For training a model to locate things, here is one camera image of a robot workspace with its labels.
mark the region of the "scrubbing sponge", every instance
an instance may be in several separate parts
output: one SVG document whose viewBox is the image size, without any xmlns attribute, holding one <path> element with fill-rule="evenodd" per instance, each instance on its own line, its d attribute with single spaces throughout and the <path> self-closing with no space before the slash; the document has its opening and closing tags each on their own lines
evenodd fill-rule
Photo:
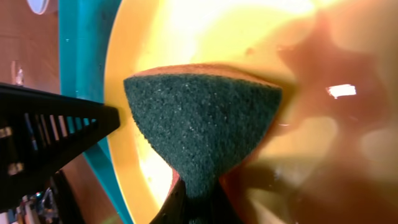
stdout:
<svg viewBox="0 0 398 224">
<path fill-rule="evenodd" d="M 192 218 L 203 222 L 206 218 L 194 217 L 206 216 L 201 210 L 206 210 L 218 177 L 256 148 L 282 99 L 277 86 L 247 81 L 236 71 L 224 76 L 224 71 L 182 65 L 124 81 L 138 128 L 180 174 L 190 210 L 196 211 Z"/>
</svg>

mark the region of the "orange surface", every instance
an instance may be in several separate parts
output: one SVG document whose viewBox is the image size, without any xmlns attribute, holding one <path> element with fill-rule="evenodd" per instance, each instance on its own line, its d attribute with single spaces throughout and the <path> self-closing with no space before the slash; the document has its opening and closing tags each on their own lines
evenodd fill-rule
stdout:
<svg viewBox="0 0 398 224">
<path fill-rule="evenodd" d="M 109 148 L 134 223 L 159 211 L 172 170 L 135 125 L 123 80 L 185 63 L 229 65 L 284 89 L 255 156 L 223 179 L 246 223 L 396 223 L 394 3 L 123 0 L 105 102 L 121 115 Z"/>
</svg>

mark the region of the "yellow plate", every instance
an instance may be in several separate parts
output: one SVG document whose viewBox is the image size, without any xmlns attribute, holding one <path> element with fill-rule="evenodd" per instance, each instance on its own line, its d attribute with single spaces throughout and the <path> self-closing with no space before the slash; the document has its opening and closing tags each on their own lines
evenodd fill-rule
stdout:
<svg viewBox="0 0 398 224">
<path fill-rule="evenodd" d="M 375 27 L 367 29 L 355 25 L 355 22 L 367 26 L 377 24 L 373 21 L 381 17 L 373 16 L 367 21 L 369 13 L 350 13 L 345 9 L 349 8 L 352 0 L 316 2 L 317 5 L 311 0 L 122 1 L 109 41 L 105 102 L 117 107 L 121 116 L 121 127 L 108 137 L 109 149 L 122 195 L 134 223 L 149 223 L 159 211 L 170 188 L 172 170 L 154 152 L 134 123 L 124 94 L 123 80 L 148 68 L 217 62 L 238 67 L 281 85 L 290 97 L 293 91 L 290 87 L 295 86 L 296 77 L 281 61 L 276 48 L 278 45 L 295 44 L 308 36 L 314 28 L 315 10 L 321 7 L 331 21 L 336 44 L 357 51 L 376 52 L 382 49 L 377 44 L 377 38 L 371 39 L 377 33 L 373 31 Z M 372 12 L 372 15 L 384 15 L 387 8 L 368 4 L 362 10 Z M 354 30 L 350 35 L 345 35 L 348 33 L 345 24 L 351 24 L 350 29 Z M 358 39 L 368 41 L 365 41 L 366 45 L 361 45 Z M 384 74 L 383 82 L 388 83 L 389 77 Z M 396 94 L 393 84 L 387 89 L 389 95 Z M 290 97 L 289 102 L 285 101 L 279 119 L 288 121 L 295 105 L 294 97 Z M 392 107 L 397 114 L 397 104 L 393 103 Z M 371 157 L 378 155 L 379 159 L 391 157 L 392 151 L 379 155 L 376 150 L 377 145 L 384 144 L 386 148 L 398 145 L 393 135 L 380 141 L 385 136 L 383 133 L 393 133 L 392 130 L 396 130 L 397 126 L 389 128 L 381 132 L 375 130 L 363 138 L 367 144 L 363 149 L 364 154 Z M 338 132 L 338 123 L 332 117 L 312 116 L 294 131 L 274 136 L 262 147 L 259 157 L 243 169 L 243 174 L 248 178 L 242 181 L 248 181 L 256 174 L 256 170 L 271 170 L 275 178 L 284 179 L 292 188 L 271 193 L 266 187 L 248 185 L 240 194 L 248 199 L 257 214 L 253 219 L 260 223 L 268 220 L 273 224 L 294 221 L 290 220 L 288 209 L 283 204 L 325 158 Z M 386 172 L 391 167 L 383 168 L 380 163 L 372 164 L 369 176 L 383 176 L 392 180 L 394 173 Z"/>
</svg>

